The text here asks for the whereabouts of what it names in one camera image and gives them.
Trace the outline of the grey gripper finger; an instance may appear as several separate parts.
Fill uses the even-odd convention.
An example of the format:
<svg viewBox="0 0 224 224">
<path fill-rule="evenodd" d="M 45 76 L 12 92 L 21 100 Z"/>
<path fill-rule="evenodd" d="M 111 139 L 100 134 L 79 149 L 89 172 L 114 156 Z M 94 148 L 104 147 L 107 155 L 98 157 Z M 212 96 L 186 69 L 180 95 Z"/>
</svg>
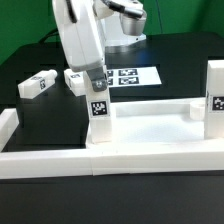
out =
<svg viewBox="0 0 224 224">
<path fill-rule="evenodd" d="M 88 70 L 87 75 L 95 92 L 101 92 L 107 89 L 107 77 L 103 67 Z"/>
</svg>

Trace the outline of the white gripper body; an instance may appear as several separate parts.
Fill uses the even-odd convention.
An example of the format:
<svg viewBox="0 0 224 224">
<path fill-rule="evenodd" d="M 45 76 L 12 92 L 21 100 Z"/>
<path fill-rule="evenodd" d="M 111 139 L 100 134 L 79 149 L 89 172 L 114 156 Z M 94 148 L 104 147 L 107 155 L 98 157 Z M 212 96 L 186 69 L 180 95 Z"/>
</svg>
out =
<svg viewBox="0 0 224 224">
<path fill-rule="evenodd" d="M 52 0 L 53 12 L 65 58 L 75 71 L 105 63 L 104 40 L 92 0 Z"/>
</svg>

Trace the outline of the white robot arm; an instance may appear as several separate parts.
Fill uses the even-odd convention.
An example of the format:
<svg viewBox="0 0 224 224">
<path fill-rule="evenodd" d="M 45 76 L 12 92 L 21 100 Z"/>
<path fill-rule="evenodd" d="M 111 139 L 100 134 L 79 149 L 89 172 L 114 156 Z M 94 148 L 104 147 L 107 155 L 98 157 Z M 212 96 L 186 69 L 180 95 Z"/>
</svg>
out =
<svg viewBox="0 0 224 224">
<path fill-rule="evenodd" d="M 68 66 L 86 72 L 94 92 L 105 91 L 105 52 L 133 45 L 147 13 L 138 0 L 52 0 Z"/>
</svg>

